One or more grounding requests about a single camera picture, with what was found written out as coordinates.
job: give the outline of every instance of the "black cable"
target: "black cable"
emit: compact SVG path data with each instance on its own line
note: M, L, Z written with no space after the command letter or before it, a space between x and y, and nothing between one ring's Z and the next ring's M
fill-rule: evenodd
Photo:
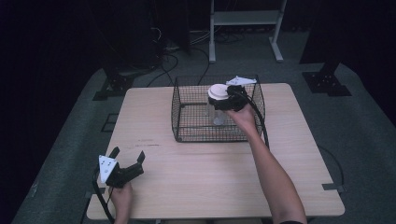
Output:
M338 169L340 170L341 186L344 186L344 184L345 184L344 170L343 170L343 167L341 166L341 163L335 158L335 156L328 149L326 149L325 147L322 147L321 145L317 145L317 146L320 150L325 151L327 154L329 154L332 157L332 159L335 161L335 163L338 166Z
M207 44L209 42L209 32L207 31L205 35L201 35L200 37L197 37L195 39L193 39L190 42L190 45L203 45L203 44Z
M109 195L108 195L108 199L107 199L106 204L108 204L108 202L110 201L111 195L113 194L113 190L114 190L114 188L111 188L110 193L109 193Z
M197 48L191 48L191 49L195 49L195 50L201 51L201 52L206 56L206 59L207 59L207 66L206 66L206 69L205 69L204 73L201 74L201 77L200 77L199 80L198 80L197 86L199 86L199 85L201 84L202 79L203 79L204 76L206 75L207 70L209 70L209 65L210 65L209 55L207 55L207 53L206 53L204 50L202 50L202 49L197 49Z
M249 96L246 96L246 95L244 95L240 92L237 92L237 91L232 91L232 93L244 98L251 105L251 107L253 108L257 117L259 117L260 124L262 125L262 135L264 136L265 145L267 145L268 149L270 149L270 143L268 141L267 129L265 128L264 118L262 117L262 113L260 112L259 108L256 106L256 104L252 100L250 100Z
M236 43L236 42L239 42L239 41L242 41L242 40L244 40L245 39L245 36L244 36L244 34L240 34L242 37L238 37L238 36L236 36L235 34L219 34L219 35L216 35L216 38L215 38L215 41L216 41L216 43L217 44L221 44L221 45L231 45L231 44L233 44L233 43Z
M173 84L173 81L172 81L172 78L170 77L170 75L169 75L169 72L170 71L172 71L174 68L176 68L176 66L178 65L178 58L176 57L176 56L174 56L174 55L171 55L171 54L164 54L165 56L171 56L171 57L173 57L174 59L176 59L176 63L175 63L175 65L173 65L172 67L171 67L171 69L169 69L169 70L165 70L164 68L163 68L163 65L162 65L162 68L163 68L163 73L160 73L158 76L156 76L154 79L152 79L149 83L148 83L148 85L147 85L147 87L149 87L157 78L159 78L159 77L161 77L161 76L163 76L163 75L165 75L165 74L167 74L168 75L168 77L169 77L169 79L171 80L171 82L172 82L172 84Z
M93 170L93 177L92 177L93 189L94 189L96 195L98 196L100 204L102 205L103 209L105 210L105 214L106 214L108 220L110 221L110 223L114 223L115 219L114 219L113 216L111 216L111 213L110 213L110 211L108 210L108 207L107 207L107 203L106 203L105 199L103 198L102 192L99 190L99 186L98 186L98 184L96 182L97 178L98 178L99 170L100 170L99 164L97 164L97 166Z

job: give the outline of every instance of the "white shelf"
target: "white shelf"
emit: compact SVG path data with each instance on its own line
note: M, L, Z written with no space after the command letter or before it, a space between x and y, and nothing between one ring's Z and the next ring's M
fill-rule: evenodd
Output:
M211 2L210 8L210 41L209 41L209 61L216 62L215 47L215 26L221 25L263 25L274 24L274 36L271 36L270 44L276 57L276 61L283 62L282 54L276 43L282 24L283 14L288 0L282 0L279 10L258 10L258 11L215 11L215 0Z

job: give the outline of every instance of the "white object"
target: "white object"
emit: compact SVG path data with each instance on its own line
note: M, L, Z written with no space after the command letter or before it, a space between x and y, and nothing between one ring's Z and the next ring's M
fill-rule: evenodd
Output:
M102 183L106 183L108 177L111 175L111 172L113 172L116 164L116 159L106 156L99 156L100 178Z
M228 98L227 85L215 84L209 88L207 94L215 100L226 100Z
M209 88L207 94L210 98L214 100L226 100L228 99L227 93L227 85L224 84L215 84ZM221 110L215 110L215 107L210 103L207 103L207 110L209 114L209 119L215 125L222 125L224 124L227 116Z
M249 79L249 78L238 77L238 76L236 76L235 78L226 82L226 84L230 85L230 86L239 86L239 85L247 85L247 84L255 84L255 83L257 83L256 78Z

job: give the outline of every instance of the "black equipment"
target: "black equipment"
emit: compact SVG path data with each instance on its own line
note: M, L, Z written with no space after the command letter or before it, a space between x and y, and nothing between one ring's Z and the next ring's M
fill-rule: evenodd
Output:
M108 156L109 158L115 159L119 154L120 149L115 147L113 151ZM112 188L122 188L126 183L133 180L134 178L142 175L144 173L142 163L146 158L145 153L142 151L137 158L137 163L131 165L128 168L120 168L118 164L113 168L111 175L108 177L106 184ZM95 190L96 195L98 196L99 202L101 203L103 209L105 210L106 216L111 223L114 223L115 219L111 216L110 211L108 210L107 203L102 196L102 192L99 189L97 184L98 173L100 171L99 163L93 171L92 185Z
M227 88L227 93L229 95L228 99L215 100L208 97L208 102L213 105L216 110L233 110L236 112L244 108L248 103L246 100L248 98L248 93L242 86L229 86Z

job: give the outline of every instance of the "metal stand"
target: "metal stand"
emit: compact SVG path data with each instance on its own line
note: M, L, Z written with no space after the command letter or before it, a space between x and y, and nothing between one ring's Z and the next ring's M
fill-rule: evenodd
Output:
M334 71L340 62L326 62L319 72L303 72L306 83L313 93L327 93L329 96L350 96L346 86L341 85Z
M287 0L282 0L280 10L266 11L217 11L215 12L214 0L210 8L210 41L209 41L209 61L216 61L215 52L215 26L216 25L259 25L275 24L274 36L270 37L270 44L276 56L276 61L283 62L282 54L277 46L277 37L279 35L280 25L282 24L283 15Z
M102 89L97 91L93 96L94 101L104 101L107 97L125 96L125 93L131 89L134 79L131 77L123 77L119 74L110 76L105 69L107 79L102 86Z

